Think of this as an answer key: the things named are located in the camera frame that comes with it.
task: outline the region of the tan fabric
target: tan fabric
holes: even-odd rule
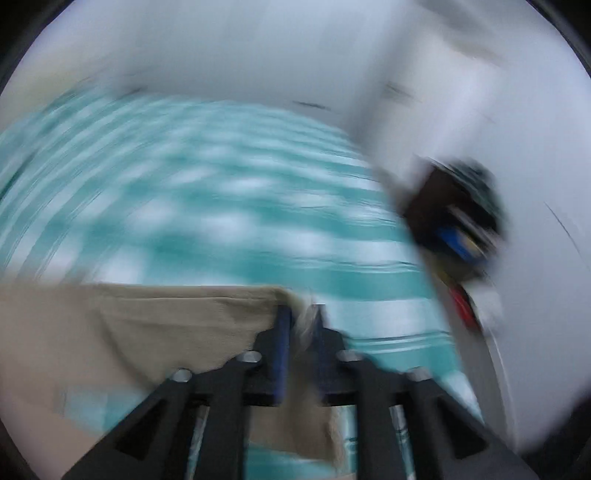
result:
[[[278,303],[305,331],[304,302],[278,287],[3,285],[0,381],[47,408],[69,385],[150,387],[175,368],[217,368],[248,349]],[[295,337],[287,397],[279,408],[253,409],[251,440],[339,463],[336,413],[320,405],[303,350]]]

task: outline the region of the white wall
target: white wall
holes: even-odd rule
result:
[[[412,1],[77,0],[17,68],[0,128],[91,77],[287,108],[358,139]]]
[[[529,5],[501,3],[506,83],[468,153],[496,175],[509,215],[495,340],[523,447],[591,391],[591,79]]]
[[[349,131],[386,82],[410,0],[174,0],[139,43],[137,87],[259,102]],[[325,109],[301,106],[318,104]]]

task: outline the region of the red object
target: red object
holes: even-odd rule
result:
[[[466,328],[470,330],[478,330],[480,332],[480,324],[476,319],[472,304],[470,303],[470,297],[466,293],[466,290],[461,287],[451,287],[449,293],[456,305],[457,314],[464,322]]]

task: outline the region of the metal screw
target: metal screw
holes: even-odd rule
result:
[[[191,380],[192,376],[193,374],[190,370],[187,370],[186,368],[179,368],[170,378],[175,382],[185,383]]]
[[[423,380],[429,380],[430,378],[433,378],[429,369],[425,367],[411,368],[408,371],[408,377],[415,382],[422,382]]]
[[[341,362],[358,362],[363,359],[363,355],[357,350],[341,350],[336,353],[336,358]]]
[[[262,355],[256,350],[247,350],[236,357],[239,362],[246,362],[248,364],[257,364],[261,361]]]

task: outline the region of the bed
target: bed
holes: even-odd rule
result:
[[[0,135],[0,158],[5,278],[279,284],[324,303],[351,347],[428,368],[478,414],[406,227],[341,130],[259,105],[75,89]],[[90,428],[110,428],[121,398],[87,395]],[[335,474],[256,448],[247,472]]]

